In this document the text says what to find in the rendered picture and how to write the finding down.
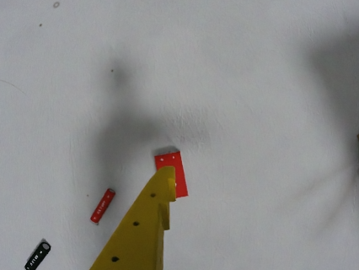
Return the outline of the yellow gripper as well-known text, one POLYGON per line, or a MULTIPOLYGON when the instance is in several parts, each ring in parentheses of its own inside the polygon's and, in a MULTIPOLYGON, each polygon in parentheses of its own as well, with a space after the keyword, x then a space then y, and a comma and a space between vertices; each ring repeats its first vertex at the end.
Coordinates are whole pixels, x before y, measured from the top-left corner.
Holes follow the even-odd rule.
POLYGON ((143 187, 89 270, 163 270, 164 231, 175 201, 175 168, 164 166, 143 187))

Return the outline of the red aa battery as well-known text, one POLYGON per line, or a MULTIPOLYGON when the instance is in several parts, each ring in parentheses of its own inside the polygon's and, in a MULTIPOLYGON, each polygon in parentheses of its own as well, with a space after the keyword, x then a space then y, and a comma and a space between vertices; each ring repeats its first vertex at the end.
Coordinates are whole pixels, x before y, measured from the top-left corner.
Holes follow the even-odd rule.
POLYGON ((89 220, 91 224, 98 224, 114 196, 115 192, 111 189, 107 189, 89 220))

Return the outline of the black aa battery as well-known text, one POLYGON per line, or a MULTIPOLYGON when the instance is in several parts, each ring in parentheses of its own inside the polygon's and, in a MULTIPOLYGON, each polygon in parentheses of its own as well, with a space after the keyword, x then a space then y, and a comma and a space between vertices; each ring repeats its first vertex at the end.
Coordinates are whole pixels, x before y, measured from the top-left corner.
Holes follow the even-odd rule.
POLYGON ((36 270, 50 250, 51 247, 47 243, 41 242, 31 258, 25 264, 24 270, 36 270))

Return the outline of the red 9v battery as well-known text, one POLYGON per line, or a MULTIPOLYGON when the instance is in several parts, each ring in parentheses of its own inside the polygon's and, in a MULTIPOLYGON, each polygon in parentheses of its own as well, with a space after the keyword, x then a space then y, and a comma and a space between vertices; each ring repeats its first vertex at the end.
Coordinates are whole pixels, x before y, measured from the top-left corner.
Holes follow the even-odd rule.
POLYGON ((169 151, 169 154, 158 153, 154 158, 157 170, 164 166, 173 166, 175 168, 176 198, 189 196, 180 151, 177 152, 176 149, 169 151))

